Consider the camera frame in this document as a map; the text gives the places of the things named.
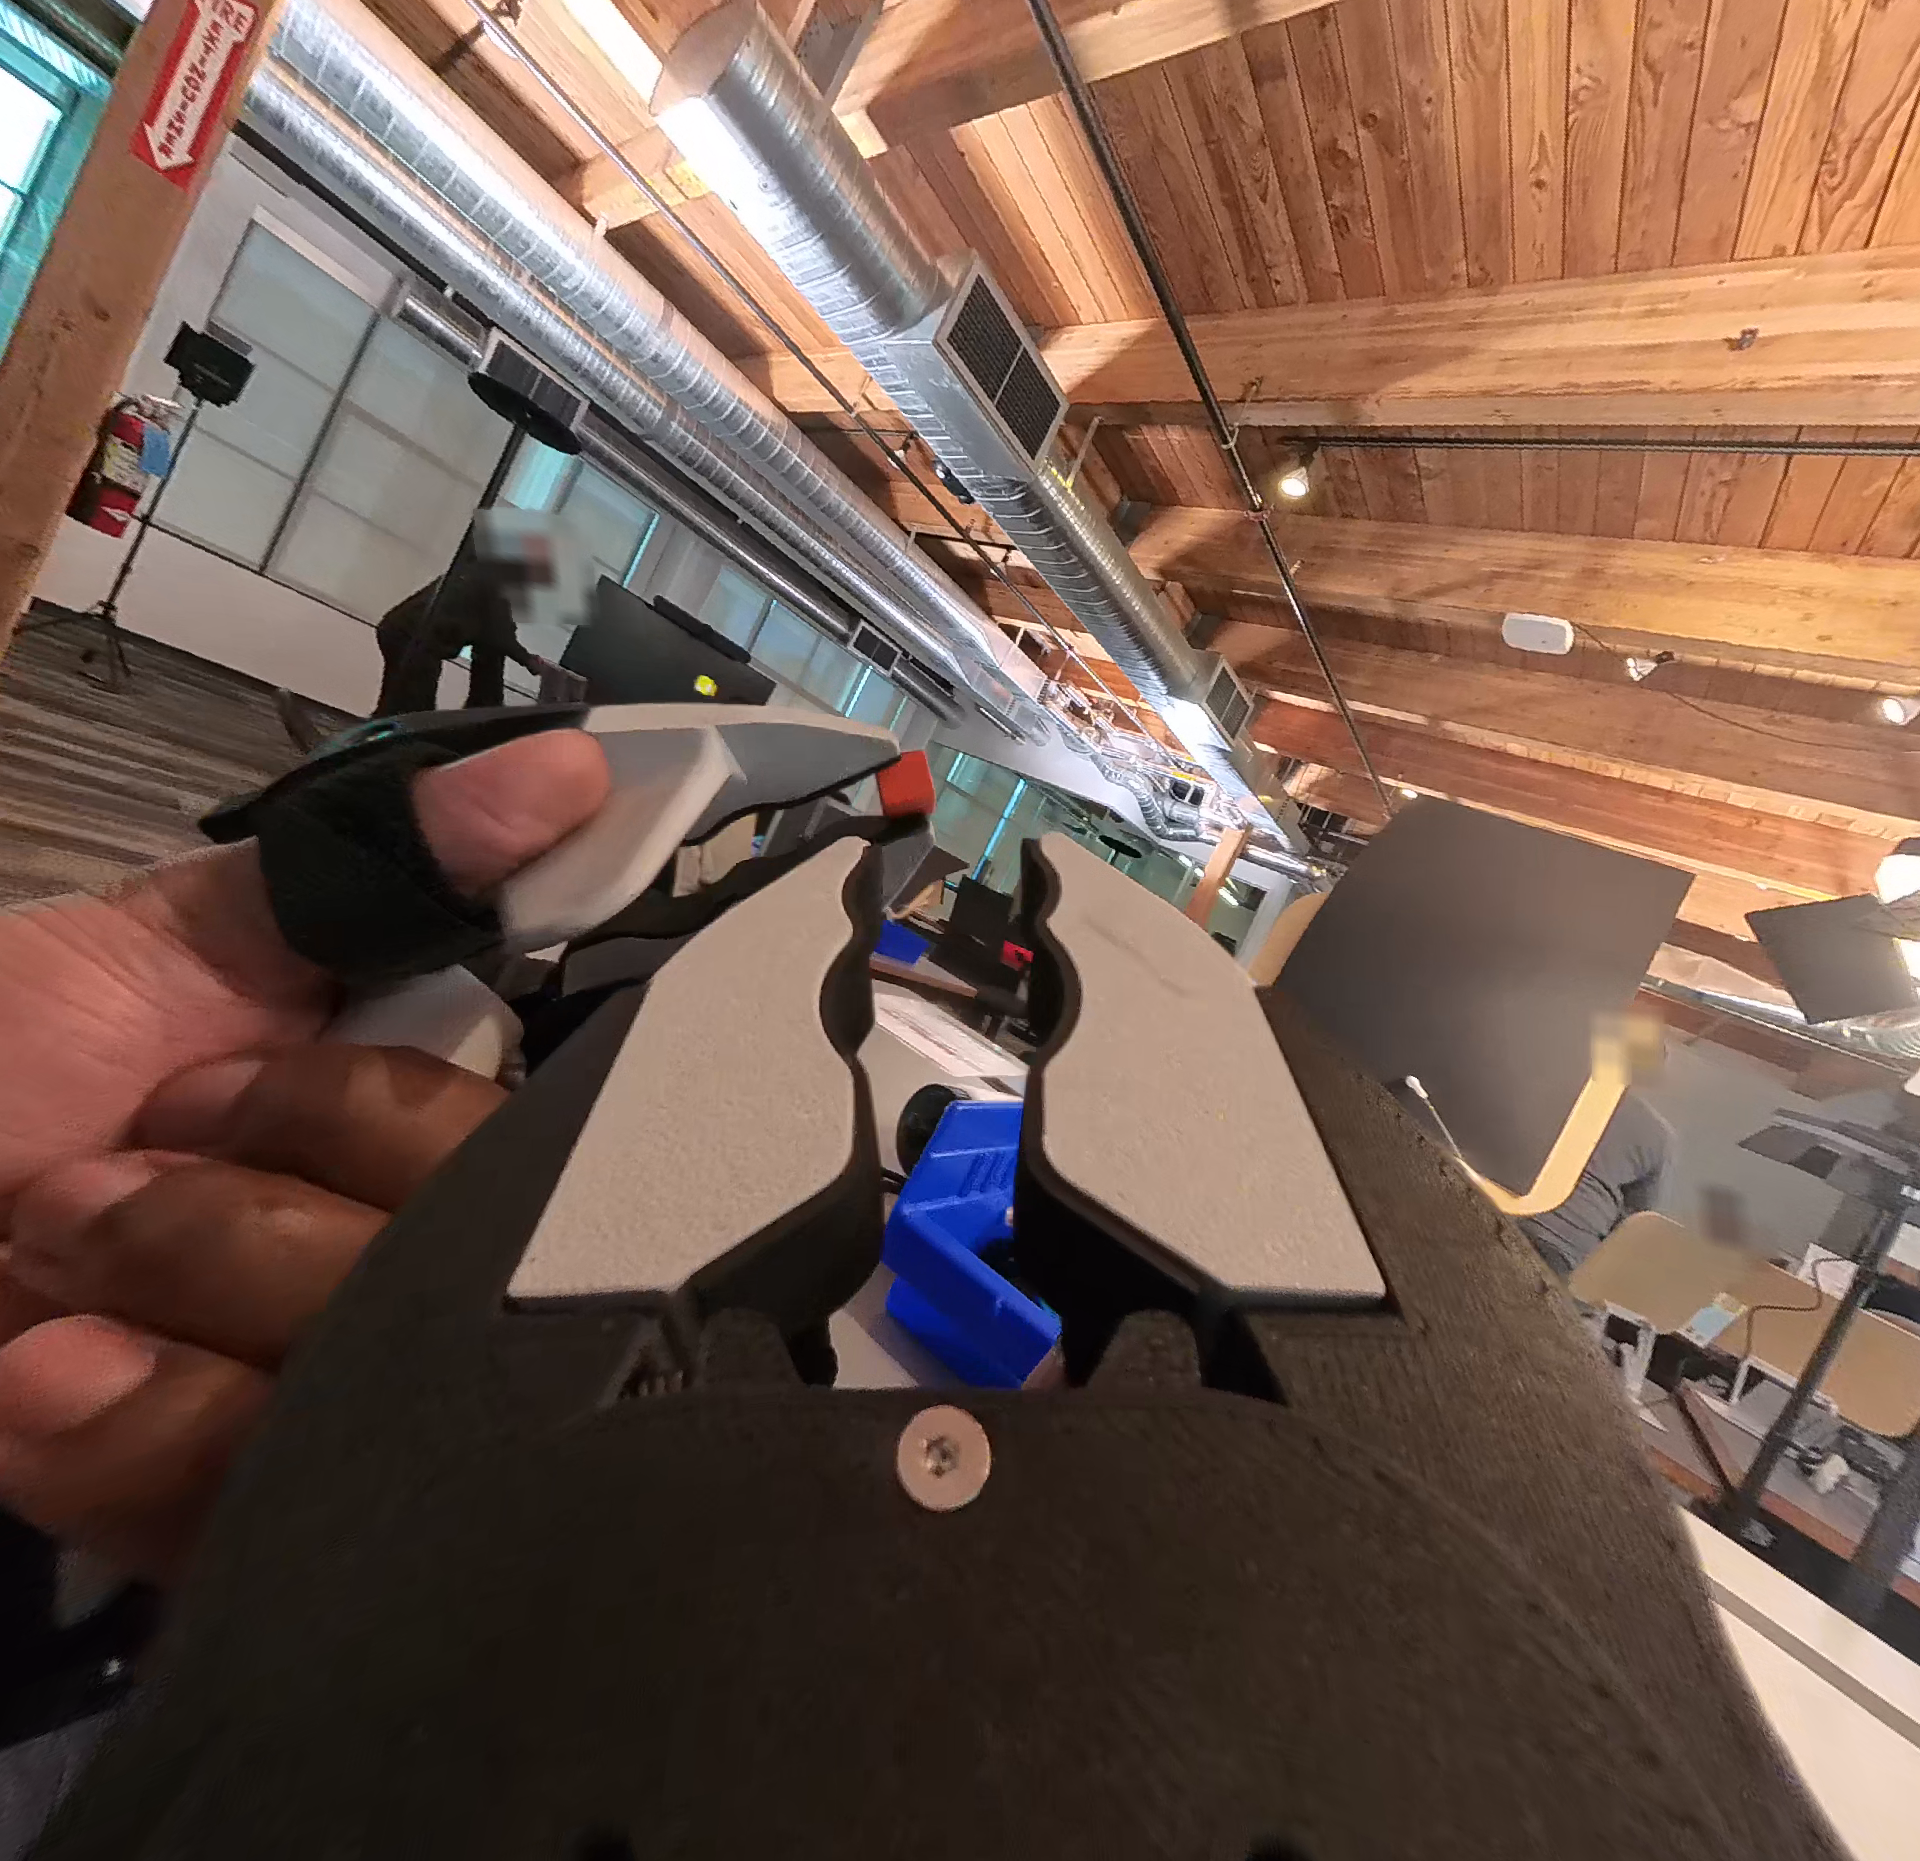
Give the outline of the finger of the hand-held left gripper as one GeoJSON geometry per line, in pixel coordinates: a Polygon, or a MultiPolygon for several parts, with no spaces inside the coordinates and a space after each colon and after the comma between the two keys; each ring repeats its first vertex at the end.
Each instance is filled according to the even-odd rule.
{"type": "Polygon", "coordinates": [[[852,844],[878,857],[878,908],[896,912],[908,899],[918,895],[932,874],[922,866],[932,851],[932,834],[925,816],[880,816],[880,813],[833,813],[814,826],[804,836],[784,844],[775,851],[762,851],[733,866],[721,882],[677,899],[677,924],[705,924],[733,911],[757,889],[775,883],[817,857],[827,845],[852,844]]]}
{"type": "Polygon", "coordinates": [[[730,711],[722,743],[733,758],[722,816],[801,806],[870,780],[902,755],[886,727],[820,711],[730,711]]]}

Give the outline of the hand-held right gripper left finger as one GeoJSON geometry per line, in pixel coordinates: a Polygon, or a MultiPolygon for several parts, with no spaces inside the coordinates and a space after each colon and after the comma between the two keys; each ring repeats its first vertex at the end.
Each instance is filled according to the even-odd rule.
{"type": "Polygon", "coordinates": [[[543,1195],[508,1305],[629,1300],[696,1329],[822,1329],[878,1262],[861,1045],[878,850],[827,841],[687,936],[636,1009],[543,1195]]]}

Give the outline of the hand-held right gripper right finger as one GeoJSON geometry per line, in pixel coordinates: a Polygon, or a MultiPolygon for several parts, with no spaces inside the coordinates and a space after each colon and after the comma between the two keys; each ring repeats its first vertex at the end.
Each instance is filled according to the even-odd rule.
{"type": "Polygon", "coordinates": [[[1183,1299],[1385,1300],[1385,1278],[1249,975],[1068,834],[1024,850],[1037,1049],[1024,1168],[1183,1299]]]}

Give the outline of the person's left hand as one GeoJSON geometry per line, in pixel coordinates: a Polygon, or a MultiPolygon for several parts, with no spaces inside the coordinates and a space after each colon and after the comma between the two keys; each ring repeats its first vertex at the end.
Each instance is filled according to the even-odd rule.
{"type": "Polygon", "coordinates": [[[359,1255],[508,1100],[334,1045],[257,844],[3,912],[3,1509],[169,1583],[359,1255]]]}

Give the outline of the black monitor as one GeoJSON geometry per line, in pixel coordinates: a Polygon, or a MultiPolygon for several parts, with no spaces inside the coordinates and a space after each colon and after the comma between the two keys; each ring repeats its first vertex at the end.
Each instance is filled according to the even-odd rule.
{"type": "Polygon", "coordinates": [[[614,578],[597,578],[588,618],[572,629],[559,669],[582,679],[588,705],[765,705],[775,691],[746,648],[614,578]]]}

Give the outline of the large blue plastic bin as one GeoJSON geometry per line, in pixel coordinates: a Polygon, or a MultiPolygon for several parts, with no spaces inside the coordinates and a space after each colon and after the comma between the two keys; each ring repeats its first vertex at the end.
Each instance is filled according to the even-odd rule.
{"type": "Polygon", "coordinates": [[[1020,1392],[1059,1348],[1059,1315],[1016,1261],[1019,1100],[951,1100],[884,1221],[884,1312],[963,1385],[1020,1392]]]}

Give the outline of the black panel wooden rim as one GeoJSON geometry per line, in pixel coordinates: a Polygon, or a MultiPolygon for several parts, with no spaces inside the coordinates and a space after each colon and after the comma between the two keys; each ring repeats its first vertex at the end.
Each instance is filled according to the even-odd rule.
{"type": "Polygon", "coordinates": [[[1685,870],[1418,797],[1316,899],[1275,988],[1531,1219],[1573,1195],[1641,1064],[1631,1009],[1688,889],[1685,870]]]}

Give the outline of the black tripod stand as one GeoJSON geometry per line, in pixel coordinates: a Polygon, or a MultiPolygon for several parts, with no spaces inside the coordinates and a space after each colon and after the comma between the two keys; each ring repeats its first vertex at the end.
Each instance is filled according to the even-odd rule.
{"type": "Polygon", "coordinates": [[[156,524],[156,504],[165,497],[165,488],[180,473],[184,447],[190,444],[203,409],[231,409],[241,400],[254,376],[250,342],[226,332],[225,326],[206,320],[203,326],[180,325],[165,346],[162,365],[175,373],[175,396],[156,393],[131,393],[145,396],[156,415],[165,418],[172,431],[172,466],[148,489],[136,519],[131,521],[126,552],[107,593],[88,605],[75,607],[48,607],[38,618],[26,622],[26,634],[51,634],[54,628],[82,628],[85,641],[77,648],[75,669],[82,676],[101,691],[126,691],[131,685],[131,651],[127,634],[123,628],[118,602],[131,584],[131,568],[143,552],[150,529],[156,524]]]}

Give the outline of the red fire extinguisher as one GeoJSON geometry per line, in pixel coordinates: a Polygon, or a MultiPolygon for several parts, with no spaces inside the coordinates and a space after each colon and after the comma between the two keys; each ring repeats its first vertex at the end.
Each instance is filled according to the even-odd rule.
{"type": "Polygon", "coordinates": [[[118,540],[172,466],[169,421],[145,396],[115,396],[63,508],[66,519],[118,540]]]}

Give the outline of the small black panel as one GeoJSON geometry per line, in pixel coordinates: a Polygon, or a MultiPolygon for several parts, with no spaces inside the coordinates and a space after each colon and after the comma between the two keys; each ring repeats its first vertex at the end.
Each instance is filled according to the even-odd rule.
{"type": "Polygon", "coordinates": [[[1748,912],[1792,1007],[1815,1028],[1916,1009],[1916,912],[1872,895],[1748,912]]]}

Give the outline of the red and white sign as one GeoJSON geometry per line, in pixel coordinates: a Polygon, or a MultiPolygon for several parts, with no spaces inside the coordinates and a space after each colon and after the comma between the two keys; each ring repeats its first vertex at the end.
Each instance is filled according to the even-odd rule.
{"type": "Polygon", "coordinates": [[[254,0],[187,0],[127,144],[165,185],[190,186],[257,37],[254,0]]]}

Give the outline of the silver vent duct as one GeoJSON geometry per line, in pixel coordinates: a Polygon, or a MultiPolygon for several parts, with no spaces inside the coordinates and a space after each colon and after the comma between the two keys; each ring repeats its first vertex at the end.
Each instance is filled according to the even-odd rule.
{"type": "Polygon", "coordinates": [[[1237,822],[1290,826],[1269,766],[1215,720],[1224,666],[1186,644],[1113,529],[1049,457],[1064,393],[976,257],[932,259],[884,198],[756,0],[725,0],[665,52],[654,119],[782,278],[1035,568],[1170,731],[1195,750],[1237,822]]]}

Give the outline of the silver spiral air duct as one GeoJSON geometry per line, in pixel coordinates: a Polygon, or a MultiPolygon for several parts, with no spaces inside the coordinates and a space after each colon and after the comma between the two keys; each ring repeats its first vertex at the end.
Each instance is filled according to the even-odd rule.
{"type": "Polygon", "coordinates": [[[359,0],[282,0],[250,119],[490,326],[810,565],[951,699],[1043,736],[1024,654],[359,0]]]}

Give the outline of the wooden support post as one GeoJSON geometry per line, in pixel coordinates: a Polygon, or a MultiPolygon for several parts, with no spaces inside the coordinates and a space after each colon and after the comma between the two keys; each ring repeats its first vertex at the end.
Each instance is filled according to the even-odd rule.
{"type": "Polygon", "coordinates": [[[54,546],[63,508],[148,326],[286,0],[254,0],[260,37],[187,189],[131,154],[131,129],[187,0],[150,0],[118,59],[92,139],[3,355],[3,641],[54,546]]]}

